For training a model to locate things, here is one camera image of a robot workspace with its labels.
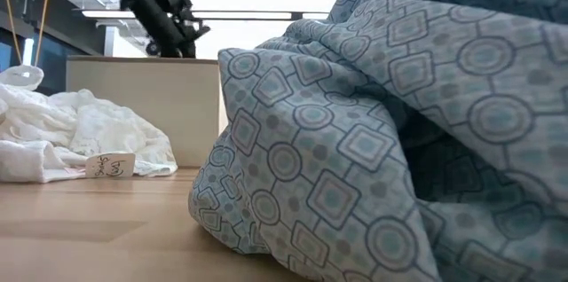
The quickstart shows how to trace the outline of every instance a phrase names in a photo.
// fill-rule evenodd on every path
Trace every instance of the blue patterned cloth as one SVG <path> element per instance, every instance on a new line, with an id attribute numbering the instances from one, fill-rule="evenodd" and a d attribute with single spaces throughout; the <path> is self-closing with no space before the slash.
<path id="1" fill-rule="evenodd" d="M 568 0 L 337 0 L 220 51 L 192 217 L 329 282 L 568 280 L 567 24 Z"/>

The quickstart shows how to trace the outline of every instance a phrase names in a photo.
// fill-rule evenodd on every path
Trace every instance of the patterned fabric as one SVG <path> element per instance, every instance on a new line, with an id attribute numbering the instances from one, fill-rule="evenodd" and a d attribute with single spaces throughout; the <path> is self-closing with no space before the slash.
<path id="1" fill-rule="evenodd" d="M 324 281 L 566 281 L 566 24 L 568 0 L 337 0 L 220 51 L 191 215 Z"/>

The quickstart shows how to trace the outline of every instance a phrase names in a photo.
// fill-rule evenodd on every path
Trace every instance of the wooden table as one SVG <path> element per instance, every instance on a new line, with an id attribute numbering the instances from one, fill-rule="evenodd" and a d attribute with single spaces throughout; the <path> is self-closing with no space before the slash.
<path id="1" fill-rule="evenodd" d="M 201 229 L 187 212 L 196 174 L 0 184 L 2 280 L 304 281 Z"/>

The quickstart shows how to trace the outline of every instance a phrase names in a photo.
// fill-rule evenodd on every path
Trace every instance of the beige box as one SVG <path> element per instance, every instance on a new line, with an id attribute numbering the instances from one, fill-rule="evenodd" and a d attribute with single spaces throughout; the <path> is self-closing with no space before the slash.
<path id="1" fill-rule="evenodd" d="M 73 56 L 67 91 L 127 106 L 168 137 L 180 167 L 199 167 L 227 124 L 218 63 Z"/>

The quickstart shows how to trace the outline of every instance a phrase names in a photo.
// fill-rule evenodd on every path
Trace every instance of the crumpled white fabric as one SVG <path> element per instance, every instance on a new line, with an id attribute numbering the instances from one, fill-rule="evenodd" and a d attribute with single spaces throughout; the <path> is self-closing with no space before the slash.
<path id="1" fill-rule="evenodd" d="M 135 153 L 140 176 L 178 169 L 168 137 L 131 109 L 88 90 L 46 97 L 33 91 L 42 79 L 42 69 L 31 66 L 0 73 L 0 181 L 85 177 L 69 168 L 101 153 Z"/>

